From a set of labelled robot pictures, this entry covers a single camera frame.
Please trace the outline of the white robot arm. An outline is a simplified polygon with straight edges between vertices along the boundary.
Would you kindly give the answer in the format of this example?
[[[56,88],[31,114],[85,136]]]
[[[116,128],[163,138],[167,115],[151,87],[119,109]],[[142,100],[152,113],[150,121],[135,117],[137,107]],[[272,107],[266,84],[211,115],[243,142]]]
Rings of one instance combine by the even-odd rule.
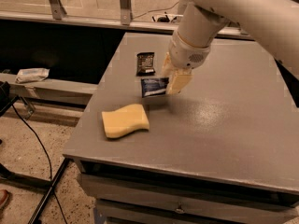
[[[179,93],[229,22],[245,30],[291,74],[299,76],[299,6],[292,0],[179,0],[183,17],[163,65],[168,94]]]

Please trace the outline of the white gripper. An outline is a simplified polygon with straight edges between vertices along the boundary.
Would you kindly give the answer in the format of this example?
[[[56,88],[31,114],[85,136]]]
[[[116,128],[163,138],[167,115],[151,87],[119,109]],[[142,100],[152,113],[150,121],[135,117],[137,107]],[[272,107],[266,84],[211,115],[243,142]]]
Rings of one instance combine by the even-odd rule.
[[[161,75],[170,77],[166,93],[177,94],[190,83],[192,80],[191,69],[203,64],[210,52],[210,46],[193,47],[183,41],[178,31],[175,31],[171,37],[168,52],[165,54]]]

